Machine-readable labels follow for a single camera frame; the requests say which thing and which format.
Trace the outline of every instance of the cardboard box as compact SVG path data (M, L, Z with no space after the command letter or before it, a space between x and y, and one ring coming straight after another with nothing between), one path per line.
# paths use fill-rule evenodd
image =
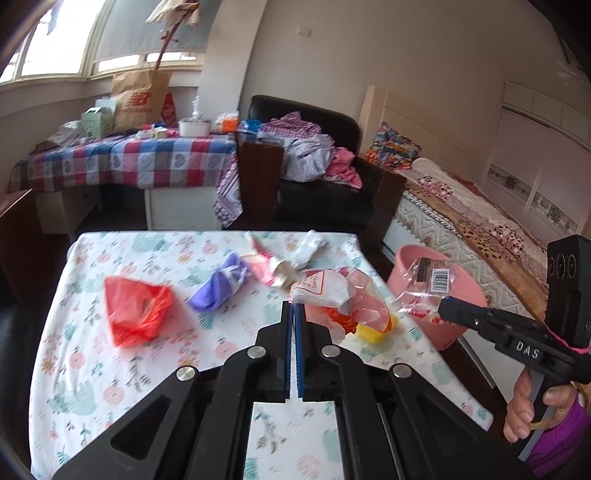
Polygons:
M106 107L94 106L80 117L82 128L89 138L105 138L113 133L113 112Z

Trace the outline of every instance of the pile of clothes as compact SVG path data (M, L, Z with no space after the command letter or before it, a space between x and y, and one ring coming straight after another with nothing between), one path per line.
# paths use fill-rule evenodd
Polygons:
M351 166L355 154L335 147L319 125L301 119L299 112L288 113L263 124L258 138L281 144L284 157L281 178L291 181L322 179L360 189L359 173Z

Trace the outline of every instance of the sliding wardrobe door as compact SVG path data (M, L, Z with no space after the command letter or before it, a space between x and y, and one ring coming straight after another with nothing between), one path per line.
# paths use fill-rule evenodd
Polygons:
M591 153L570 137L503 110L484 191L548 243L581 233L591 206Z

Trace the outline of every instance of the purple sleeve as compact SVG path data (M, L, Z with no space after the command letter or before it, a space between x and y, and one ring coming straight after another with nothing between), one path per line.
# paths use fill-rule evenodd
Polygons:
M567 417L541 435L525 463L537 477L550 473L570 458L589 426L591 417L578 401L574 402Z

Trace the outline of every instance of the finger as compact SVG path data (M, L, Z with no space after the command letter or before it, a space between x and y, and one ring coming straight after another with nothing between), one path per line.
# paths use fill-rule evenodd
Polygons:
M505 419L505 422L509 425L511 430L513 430L513 432L515 434L517 434L517 436L520 439L525 439L529 436L529 434L530 434L529 422L523 421L523 419L519 415L517 415L517 413L515 412L515 410L513 410L513 408L507 409L507 417Z
M519 440L519 437L507 422L505 422L505 426L503 427L503 435L505 435L505 438L509 443L515 443Z
M524 368L515 385L513 386L513 396L520 396L524 398L529 398L531 395L531 377L530 373L528 372L527 368Z
M561 387L549 388L544 394L544 404L556 407L554 416L548 428L554 428L561 423L569 414L573 403L577 400L577 390L574 385L562 385Z

